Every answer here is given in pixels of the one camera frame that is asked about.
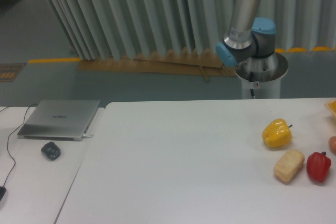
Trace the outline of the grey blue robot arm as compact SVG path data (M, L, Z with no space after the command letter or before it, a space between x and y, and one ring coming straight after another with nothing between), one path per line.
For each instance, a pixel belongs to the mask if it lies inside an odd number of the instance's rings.
M280 40L276 25L258 18L261 0L234 0L233 13L223 39L215 46L225 66L234 67L250 57L265 58L292 48L300 50L335 49L335 0L276 0L280 18Z

